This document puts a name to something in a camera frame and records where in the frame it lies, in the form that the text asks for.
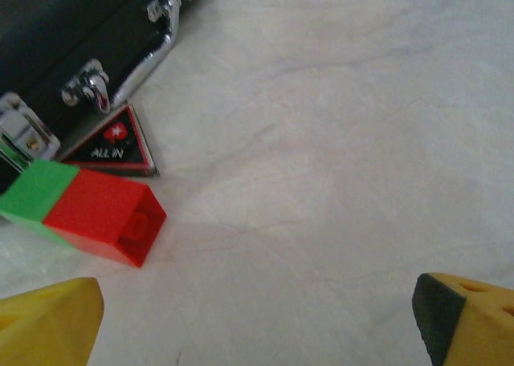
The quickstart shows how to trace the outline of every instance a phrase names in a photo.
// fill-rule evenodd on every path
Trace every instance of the red and green block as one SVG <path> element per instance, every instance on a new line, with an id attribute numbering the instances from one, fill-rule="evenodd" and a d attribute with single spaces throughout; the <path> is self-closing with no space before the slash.
<path id="1" fill-rule="evenodd" d="M 0 215 L 90 254 L 138 267 L 166 219 L 145 184 L 41 160 L 0 197 Z"/>

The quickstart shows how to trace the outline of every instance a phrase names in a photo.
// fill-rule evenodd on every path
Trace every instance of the black case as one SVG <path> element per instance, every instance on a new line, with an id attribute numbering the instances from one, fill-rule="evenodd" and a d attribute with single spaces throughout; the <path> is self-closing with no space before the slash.
<path id="1" fill-rule="evenodd" d="M 150 19 L 154 0 L 0 0 L 0 96 L 17 93 L 60 139 L 93 111 L 65 104 L 63 89 L 92 59 L 114 96 L 163 43 L 169 22 Z M 192 0 L 180 0 L 181 15 Z M 0 181 L 11 180 L 2 165 Z"/>

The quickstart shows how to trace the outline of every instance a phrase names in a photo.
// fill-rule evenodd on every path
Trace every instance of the red plastic block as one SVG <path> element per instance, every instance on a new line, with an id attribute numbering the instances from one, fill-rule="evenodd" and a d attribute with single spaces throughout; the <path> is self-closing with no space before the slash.
<path id="1" fill-rule="evenodd" d="M 165 219 L 147 185 L 82 169 L 43 224 L 80 250 L 139 267 Z"/>

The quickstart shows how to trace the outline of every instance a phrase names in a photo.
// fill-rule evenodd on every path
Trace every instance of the yellow plastic object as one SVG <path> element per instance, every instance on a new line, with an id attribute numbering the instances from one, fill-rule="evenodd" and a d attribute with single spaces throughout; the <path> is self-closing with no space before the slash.
<path id="1" fill-rule="evenodd" d="M 466 299 L 444 366 L 514 364 L 514 291 L 449 274 L 432 274 Z"/>
<path id="2" fill-rule="evenodd" d="M 103 314 L 94 278 L 0 300 L 0 365 L 86 365 Z"/>

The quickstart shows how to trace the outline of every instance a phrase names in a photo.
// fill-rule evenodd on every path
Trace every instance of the black rubber tip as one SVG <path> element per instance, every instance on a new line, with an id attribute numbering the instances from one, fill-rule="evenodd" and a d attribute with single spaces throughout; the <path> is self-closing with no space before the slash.
<path id="1" fill-rule="evenodd" d="M 418 278 L 412 308 L 434 366 L 443 366 L 465 304 L 466 298 L 430 274 Z"/>

